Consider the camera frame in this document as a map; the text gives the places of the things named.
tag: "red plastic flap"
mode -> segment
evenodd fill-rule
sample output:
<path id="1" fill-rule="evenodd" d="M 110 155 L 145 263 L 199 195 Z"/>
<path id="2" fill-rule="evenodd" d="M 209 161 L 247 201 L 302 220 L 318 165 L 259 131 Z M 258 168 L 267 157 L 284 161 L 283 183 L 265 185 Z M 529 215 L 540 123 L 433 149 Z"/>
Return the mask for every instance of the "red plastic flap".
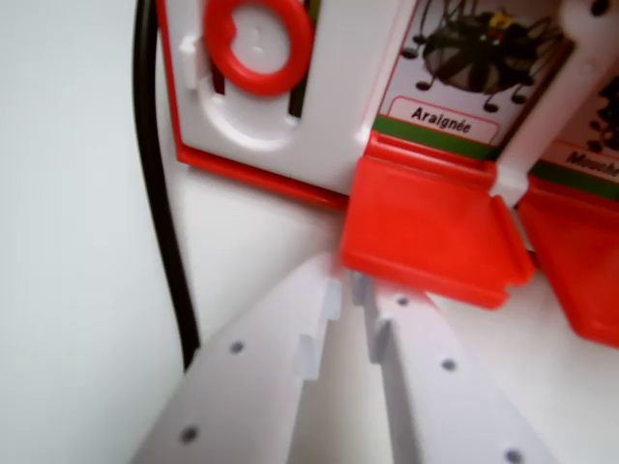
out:
<path id="1" fill-rule="evenodd" d="M 605 203 L 533 178 L 518 212 L 574 330 L 619 347 L 619 212 Z"/>
<path id="2" fill-rule="evenodd" d="M 443 152 L 373 130 L 366 155 L 447 177 L 456 182 L 489 189 L 496 177 L 496 164 Z"/>
<path id="3" fill-rule="evenodd" d="M 341 251 L 349 268 L 488 308 L 534 273 L 500 197 L 370 156 L 357 165 Z"/>

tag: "spider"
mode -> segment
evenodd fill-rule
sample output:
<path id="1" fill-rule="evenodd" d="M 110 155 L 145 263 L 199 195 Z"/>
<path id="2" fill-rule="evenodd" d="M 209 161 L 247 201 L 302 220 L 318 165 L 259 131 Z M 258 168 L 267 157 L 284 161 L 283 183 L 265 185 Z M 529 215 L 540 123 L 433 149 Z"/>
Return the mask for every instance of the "spider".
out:
<path id="1" fill-rule="evenodd" d="M 499 109 L 491 102 L 492 97 L 512 87 L 516 87 L 512 102 L 526 102 L 518 92 L 535 84 L 536 75 L 555 58 L 554 52 L 563 41 L 550 18 L 543 17 L 526 27 L 505 10 L 477 13 L 476 0 L 470 5 L 460 0 L 451 10 L 452 2 L 443 0 L 438 26 L 426 35 L 432 1 L 426 1 L 419 33 L 413 37 L 416 47 L 401 51 L 404 58 L 415 59 L 424 47 L 423 59 L 431 80 L 417 82 L 417 88 L 426 91 L 438 79 L 465 92 L 488 95 L 484 110 L 490 113 Z"/>
<path id="2" fill-rule="evenodd" d="M 598 131 L 600 139 L 590 140 L 587 146 L 593 152 L 599 153 L 604 147 L 619 151 L 619 75 L 612 79 L 600 92 L 600 97 L 608 99 L 608 104 L 598 110 L 598 116 L 605 123 L 591 121 L 589 126 Z"/>

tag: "red plastic ring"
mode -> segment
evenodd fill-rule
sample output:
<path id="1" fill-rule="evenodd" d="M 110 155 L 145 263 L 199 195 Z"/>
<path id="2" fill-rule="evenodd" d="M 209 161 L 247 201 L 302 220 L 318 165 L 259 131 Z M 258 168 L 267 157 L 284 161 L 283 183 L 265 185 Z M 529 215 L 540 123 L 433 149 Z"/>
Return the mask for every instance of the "red plastic ring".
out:
<path id="1" fill-rule="evenodd" d="M 286 64 L 271 73 L 249 69 L 234 55 L 231 44 L 236 36 L 232 12 L 244 3 L 270 7 L 282 19 L 290 38 Z M 299 0 L 210 0 L 204 11 L 206 48 L 221 73 L 237 87 L 256 95 L 273 96 L 297 85 L 310 67 L 313 27 Z"/>

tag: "black wire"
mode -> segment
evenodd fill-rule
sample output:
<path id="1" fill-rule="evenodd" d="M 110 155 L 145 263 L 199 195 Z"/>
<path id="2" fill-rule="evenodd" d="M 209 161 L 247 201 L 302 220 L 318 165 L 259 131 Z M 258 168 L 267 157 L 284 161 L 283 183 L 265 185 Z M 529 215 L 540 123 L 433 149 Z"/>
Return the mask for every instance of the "black wire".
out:
<path id="1" fill-rule="evenodd" d="M 137 0 L 133 32 L 133 117 L 144 184 L 174 305 L 183 350 L 183 366 L 187 369 L 195 350 L 200 346 L 200 340 L 174 232 L 157 132 L 155 63 L 158 29 L 155 0 Z"/>

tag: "red frame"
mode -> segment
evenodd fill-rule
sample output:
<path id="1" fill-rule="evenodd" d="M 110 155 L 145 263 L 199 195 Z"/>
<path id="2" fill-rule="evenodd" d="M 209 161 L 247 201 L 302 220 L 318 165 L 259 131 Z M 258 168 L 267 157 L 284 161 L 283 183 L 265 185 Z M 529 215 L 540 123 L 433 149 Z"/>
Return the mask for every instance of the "red frame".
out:
<path id="1" fill-rule="evenodd" d="M 178 160 L 239 181 L 274 190 L 284 195 L 307 200 L 330 208 L 344 210 L 348 203 L 348 197 L 342 193 L 296 181 L 231 159 L 225 159 L 214 154 L 197 150 L 183 143 L 178 103 L 176 101 L 176 83 L 172 71 L 172 51 L 169 41 L 169 29 L 167 27 L 165 0 L 157 0 L 157 11 L 160 28 L 162 30 L 163 59 L 165 60 L 170 113 Z"/>

